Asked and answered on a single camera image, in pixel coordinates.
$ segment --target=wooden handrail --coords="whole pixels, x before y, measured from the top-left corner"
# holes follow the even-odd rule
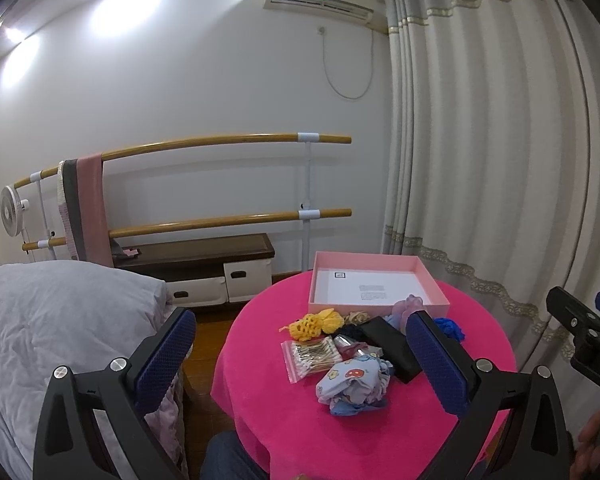
[[[351,209],[320,209],[320,218],[342,218],[351,216]],[[257,215],[221,216],[218,218],[205,218],[200,220],[186,220],[183,222],[168,222],[165,224],[141,225],[125,227],[109,231],[109,238],[124,238],[128,236],[150,235],[157,233],[173,233],[175,231],[189,231],[192,229],[206,229],[209,227],[226,227],[231,225],[266,224],[271,222],[285,222],[299,220],[298,211],[280,213],[265,213]],[[64,237],[51,238],[50,247],[66,245]],[[39,248],[37,242],[22,245],[23,251],[32,251]]]
[[[141,146],[132,146],[121,150],[112,150],[102,153],[102,160],[115,160],[126,156],[141,155],[143,153],[166,152],[168,150],[179,150],[181,148],[194,148],[196,146],[215,146],[220,144],[247,144],[253,142],[301,142],[298,134],[234,134],[217,135],[208,137],[190,137],[189,139],[165,140],[164,142],[152,142]],[[320,134],[320,140],[327,144],[351,144],[351,137],[344,135]],[[42,179],[58,173],[58,167],[48,168],[40,172]],[[19,188],[31,184],[31,178],[26,176],[13,184]]]

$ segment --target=pink box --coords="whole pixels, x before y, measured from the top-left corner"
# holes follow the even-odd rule
[[[343,316],[386,316],[409,294],[422,298],[431,317],[446,317],[449,302],[417,256],[317,251],[309,312],[334,308]]]

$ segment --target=bolt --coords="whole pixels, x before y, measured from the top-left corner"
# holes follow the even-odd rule
[[[547,368],[546,366],[539,366],[538,375],[544,377],[545,379],[548,379],[549,377],[551,377],[551,370],[549,370],[549,368]]]
[[[119,372],[120,370],[123,370],[125,366],[126,359],[123,357],[119,357],[117,359],[113,359],[113,361],[109,365],[109,368],[111,368],[114,372]]]
[[[56,379],[62,379],[68,373],[69,373],[69,370],[66,368],[66,366],[59,366],[58,368],[56,368],[54,370],[54,377]]]
[[[493,370],[493,363],[488,359],[478,359],[475,365],[481,372],[491,372]]]

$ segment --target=human hand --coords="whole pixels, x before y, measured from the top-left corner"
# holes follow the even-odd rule
[[[596,437],[600,432],[600,411],[594,413],[578,435],[580,447],[569,469],[569,480],[582,480],[587,473],[600,465],[600,446],[596,446]]]

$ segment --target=yellow crochet flower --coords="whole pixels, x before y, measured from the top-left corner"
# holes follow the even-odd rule
[[[296,341],[309,341],[318,337],[322,332],[331,334],[344,325],[344,319],[334,309],[327,308],[318,314],[307,314],[302,319],[289,326],[283,326],[289,330],[289,335]]]

